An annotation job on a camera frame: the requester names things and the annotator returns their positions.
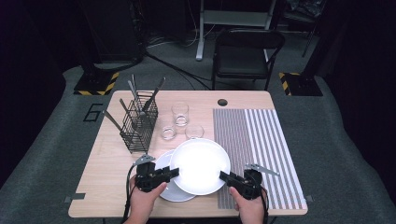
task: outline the black mesh basket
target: black mesh basket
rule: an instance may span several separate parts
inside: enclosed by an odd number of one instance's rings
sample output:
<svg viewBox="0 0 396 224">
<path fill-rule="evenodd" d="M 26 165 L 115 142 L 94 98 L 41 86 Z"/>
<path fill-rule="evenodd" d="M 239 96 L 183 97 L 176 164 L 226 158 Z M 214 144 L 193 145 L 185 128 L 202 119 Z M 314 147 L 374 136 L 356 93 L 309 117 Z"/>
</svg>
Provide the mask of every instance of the black mesh basket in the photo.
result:
<svg viewBox="0 0 396 224">
<path fill-rule="evenodd" d="M 134 151 L 147 152 L 149 150 L 155 122 L 158 118 L 158 107 L 155 99 L 152 100 L 146 112 L 140 112 L 139 110 L 139 105 L 142 108 L 145 102 L 151 98 L 152 92 L 138 91 L 137 95 L 139 101 L 133 99 L 129 103 L 128 111 L 122 121 L 122 132 L 120 132 L 125 145 L 131 153 Z"/>
</svg>

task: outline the human hand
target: human hand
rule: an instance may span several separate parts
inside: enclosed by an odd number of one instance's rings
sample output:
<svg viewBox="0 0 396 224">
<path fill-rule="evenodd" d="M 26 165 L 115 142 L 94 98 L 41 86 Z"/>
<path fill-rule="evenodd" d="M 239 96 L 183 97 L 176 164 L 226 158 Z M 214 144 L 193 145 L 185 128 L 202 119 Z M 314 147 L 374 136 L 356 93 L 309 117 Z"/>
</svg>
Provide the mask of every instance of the human hand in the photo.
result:
<svg viewBox="0 0 396 224">
<path fill-rule="evenodd" d="M 130 180 L 130 187 L 133 190 L 131 195 L 131 212 L 125 224 L 144 224 L 149 220 L 149 215 L 154 208 L 154 202 L 166 189 L 166 182 L 161 183 L 156 189 L 144 192 L 135 186 L 135 176 Z"/>
<path fill-rule="evenodd" d="M 238 190 L 230 187 L 230 193 L 236 201 L 235 210 L 239 211 L 242 223 L 244 224 L 262 224 L 264 221 L 264 207 L 261 197 L 254 200 L 246 200 L 239 194 Z"/>
</svg>

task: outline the black and white striped mat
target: black and white striped mat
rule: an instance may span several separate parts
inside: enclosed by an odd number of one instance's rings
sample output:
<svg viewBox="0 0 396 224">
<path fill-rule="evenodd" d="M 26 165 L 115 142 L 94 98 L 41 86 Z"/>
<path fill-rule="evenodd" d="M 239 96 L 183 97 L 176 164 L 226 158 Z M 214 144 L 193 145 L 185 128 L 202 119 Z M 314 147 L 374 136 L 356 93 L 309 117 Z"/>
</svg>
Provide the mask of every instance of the black and white striped mat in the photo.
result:
<svg viewBox="0 0 396 224">
<path fill-rule="evenodd" d="M 243 176 L 245 164 L 279 172 L 262 173 L 270 209 L 306 209 L 289 149 L 274 109 L 214 109 L 215 141 L 228 153 L 231 171 Z M 219 209 L 233 209 L 228 187 L 219 190 Z"/>
</svg>

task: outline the wooden table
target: wooden table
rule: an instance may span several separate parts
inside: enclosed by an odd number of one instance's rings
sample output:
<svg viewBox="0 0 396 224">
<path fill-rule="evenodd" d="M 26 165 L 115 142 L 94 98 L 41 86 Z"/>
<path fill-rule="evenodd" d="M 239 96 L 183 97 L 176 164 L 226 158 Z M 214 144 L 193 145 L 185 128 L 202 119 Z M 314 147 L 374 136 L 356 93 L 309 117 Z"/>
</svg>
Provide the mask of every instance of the wooden table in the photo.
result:
<svg viewBox="0 0 396 224">
<path fill-rule="evenodd" d="M 114 92 L 107 111 L 122 124 L 124 102 L 133 100 L 130 91 Z M 226 106 L 218 105 L 219 99 L 227 100 Z M 171 105 L 184 101 L 190 107 L 190 124 L 200 124 L 205 129 L 204 138 L 214 140 L 214 108 L 274 109 L 271 96 L 266 91 L 160 91 L 156 96 L 159 118 L 172 116 Z M 186 140 L 184 128 L 178 128 L 172 140 L 163 140 L 155 127 L 148 154 L 154 158 L 175 149 Z M 126 200 L 126 176 L 131 165 L 142 152 L 130 153 L 120 137 L 120 132 L 109 119 L 104 118 L 91 155 L 82 174 L 76 193 L 85 193 L 83 200 L 73 200 L 70 217 L 122 217 Z M 196 196 L 184 203 L 171 203 L 162 198 L 156 200 L 152 217 L 236 217 L 233 209 L 218 209 L 218 194 Z M 270 209 L 270 216 L 303 215 L 306 209 Z"/>
</svg>

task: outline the stacked plates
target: stacked plates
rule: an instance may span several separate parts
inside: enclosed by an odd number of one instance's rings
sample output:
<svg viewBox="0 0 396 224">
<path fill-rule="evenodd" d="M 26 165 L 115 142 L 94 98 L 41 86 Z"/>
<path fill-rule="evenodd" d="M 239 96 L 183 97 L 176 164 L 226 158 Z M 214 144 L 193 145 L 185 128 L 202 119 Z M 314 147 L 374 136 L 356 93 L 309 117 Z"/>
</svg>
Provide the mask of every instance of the stacked plates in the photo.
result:
<svg viewBox="0 0 396 224">
<path fill-rule="evenodd" d="M 172 178 L 161 196 L 171 202 L 185 202 L 195 195 L 213 193 L 224 185 L 220 171 L 229 174 L 230 158 L 224 148 L 208 139 L 188 140 L 163 154 L 155 169 L 170 166 L 179 169 L 179 176 Z"/>
</svg>

